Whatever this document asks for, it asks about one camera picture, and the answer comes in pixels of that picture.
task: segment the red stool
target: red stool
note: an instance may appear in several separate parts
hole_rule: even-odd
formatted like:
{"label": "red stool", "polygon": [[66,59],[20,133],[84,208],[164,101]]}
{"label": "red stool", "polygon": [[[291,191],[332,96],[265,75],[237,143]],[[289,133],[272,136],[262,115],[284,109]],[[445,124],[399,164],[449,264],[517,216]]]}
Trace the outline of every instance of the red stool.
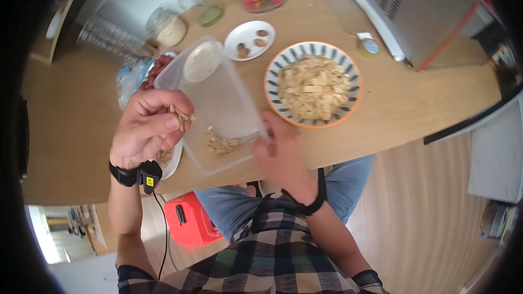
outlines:
{"label": "red stool", "polygon": [[194,192],[167,201],[164,212],[171,237],[177,244],[204,246],[223,237]]}

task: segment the wrist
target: wrist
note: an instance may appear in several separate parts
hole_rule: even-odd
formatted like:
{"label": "wrist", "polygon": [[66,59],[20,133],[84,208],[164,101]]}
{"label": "wrist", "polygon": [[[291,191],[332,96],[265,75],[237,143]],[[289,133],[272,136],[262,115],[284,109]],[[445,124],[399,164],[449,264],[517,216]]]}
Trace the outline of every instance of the wrist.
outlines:
{"label": "wrist", "polygon": [[310,176],[299,184],[296,193],[290,193],[292,197],[304,206],[310,206],[318,196],[318,181]]}
{"label": "wrist", "polygon": [[136,167],[140,166],[141,162],[134,162],[133,160],[122,157],[121,155],[115,154],[111,148],[111,151],[109,152],[109,162],[114,167],[120,167],[123,170],[132,170]]}

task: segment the blue and white patterned bowl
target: blue and white patterned bowl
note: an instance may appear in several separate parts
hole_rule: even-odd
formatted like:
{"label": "blue and white patterned bowl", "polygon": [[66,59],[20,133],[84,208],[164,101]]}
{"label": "blue and white patterned bowl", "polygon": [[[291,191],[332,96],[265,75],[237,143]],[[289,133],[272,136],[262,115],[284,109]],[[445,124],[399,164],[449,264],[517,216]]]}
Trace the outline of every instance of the blue and white patterned bowl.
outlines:
{"label": "blue and white patterned bowl", "polygon": [[[330,121],[295,118],[290,114],[290,109],[280,101],[278,96],[278,72],[292,62],[300,60],[302,54],[326,56],[334,59],[338,62],[338,65],[343,66],[343,72],[349,78],[350,86],[345,93],[348,103],[336,108]],[[343,50],[324,42],[300,42],[285,48],[269,64],[265,73],[264,84],[265,96],[272,109],[291,124],[307,128],[324,128],[341,123],[354,111],[361,100],[361,79],[356,65]]]}

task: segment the wooden floor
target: wooden floor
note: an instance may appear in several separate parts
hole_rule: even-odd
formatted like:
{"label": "wooden floor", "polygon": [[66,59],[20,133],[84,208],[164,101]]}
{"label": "wooden floor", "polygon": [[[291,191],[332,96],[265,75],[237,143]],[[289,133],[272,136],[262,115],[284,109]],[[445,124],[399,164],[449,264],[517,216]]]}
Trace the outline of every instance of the wooden floor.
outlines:
{"label": "wooden floor", "polygon": [[[388,291],[458,293],[494,250],[495,241],[479,237],[487,200],[467,194],[471,145],[470,135],[464,134],[429,146],[421,140],[411,142],[376,157],[347,227]],[[165,224],[153,197],[142,202],[142,237],[158,271],[165,249]],[[106,205],[97,205],[100,219],[106,216],[104,210]],[[101,227],[107,228],[102,220]],[[107,232],[110,230],[104,230],[106,242],[115,245]],[[167,255],[163,275],[227,245],[221,240],[189,249],[169,241],[175,266]]]}

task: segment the jar of oats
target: jar of oats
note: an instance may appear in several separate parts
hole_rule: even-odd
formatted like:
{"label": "jar of oats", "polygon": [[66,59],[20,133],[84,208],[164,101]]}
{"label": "jar of oats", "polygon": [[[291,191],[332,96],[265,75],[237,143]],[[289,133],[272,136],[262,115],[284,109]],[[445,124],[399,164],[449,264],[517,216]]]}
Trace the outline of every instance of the jar of oats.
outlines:
{"label": "jar of oats", "polygon": [[178,12],[156,8],[148,18],[145,28],[154,40],[166,47],[179,44],[187,34],[187,24]]}

